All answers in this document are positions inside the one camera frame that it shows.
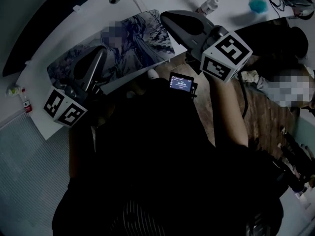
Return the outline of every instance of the human arm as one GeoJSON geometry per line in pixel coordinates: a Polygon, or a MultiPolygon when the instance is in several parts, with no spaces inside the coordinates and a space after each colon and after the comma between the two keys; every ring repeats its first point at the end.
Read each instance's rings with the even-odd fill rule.
{"type": "Polygon", "coordinates": [[[216,147],[224,148],[227,142],[248,147],[248,134],[233,84],[209,75],[206,78],[210,83],[216,147]]]}

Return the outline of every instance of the printed artwork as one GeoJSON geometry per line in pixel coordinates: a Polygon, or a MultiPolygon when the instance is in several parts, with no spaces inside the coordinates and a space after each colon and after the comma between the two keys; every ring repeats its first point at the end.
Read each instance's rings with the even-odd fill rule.
{"type": "Polygon", "coordinates": [[[116,22],[64,53],[47,68],[52,83],[68,74],[70,65],[81,53],[100,45],[107,49],[107,60],[99,86],[170,59],[175,54],[159,12],[150,10],[116,22]]]}

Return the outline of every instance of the blue sponge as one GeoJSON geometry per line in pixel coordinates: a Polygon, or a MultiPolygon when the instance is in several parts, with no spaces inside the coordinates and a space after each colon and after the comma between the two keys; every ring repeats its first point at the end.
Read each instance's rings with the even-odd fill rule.
{"type": "Polygon", "coordinates": [[[250,0],[249,6],[252,11],[257,13],[268,11],[267,2],[265,0],[250,0]]]}

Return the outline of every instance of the white desk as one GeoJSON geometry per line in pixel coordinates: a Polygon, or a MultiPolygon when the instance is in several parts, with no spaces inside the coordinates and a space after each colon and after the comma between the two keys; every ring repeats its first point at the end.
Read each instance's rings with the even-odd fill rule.
{"type": "MultiPolygon", "coordinates": [[[[206,0],[142,0],[148,10],[157,9],[160,13],[167,10],[195,10],[206,0]]],[[[228,31],[238,30],[256,23],[265,22],[279,18],[268,0],[268,11],[257,14],[251,12],[249,0],[219,0],[219,7],[207,16],[215,25],[221,25],[228,31]]],[[[281,17],[293,16],[290,7],[284,12],[278,11],[281,17]]],[[[172,41],[175,53],[180,54],[186,49],[172,41]]]]}
{"type": "MultiPolygon", "coordinates": [[[[112,21],[121,21],[134,16],[141,11],[157,9],[160,13],[166,10],[186,9],[200,6],[205,0],[121,0],[113,5],[108,0],[88,0],[81,6],[79,13],[71,13],[42,43],[33,55],[31,63],[21,73],[17,84],[25,87],[30,98],[33,111],[30,116],[45,139],[51,137],[62,126],[53,122],[43,111],[43,105],[51,82],[47,74],[47,67],[64,52],[80,43],[82,40],[100,31],[112,21]]],[[[208,18],[227,30],[237,30],[251,24],[278,18],[276,12],[269,5],[269,10],[261,15],[251,13],[249,0],[220,0],[219,8],[208,18]]],[[[281,16],[292,16],[289,8],[281,16]]],[[[180,54],[185,48],[172,40],[175,53],[180,54]]],[[[140,70],[134,74],[121,78],[105,87],[109,93],[121,86],[127,80],[144,72],[140,70]]]]}

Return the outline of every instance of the small display screen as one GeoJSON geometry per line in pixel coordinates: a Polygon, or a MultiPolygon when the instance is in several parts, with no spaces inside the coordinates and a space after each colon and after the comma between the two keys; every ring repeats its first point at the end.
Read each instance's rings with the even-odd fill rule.
{"type": "Polygon", "coordinates": [[[184,90],[190,92],[192,80],[183,79],[178,76],[172,76],[169,87],[173,89],[184,90]]]}

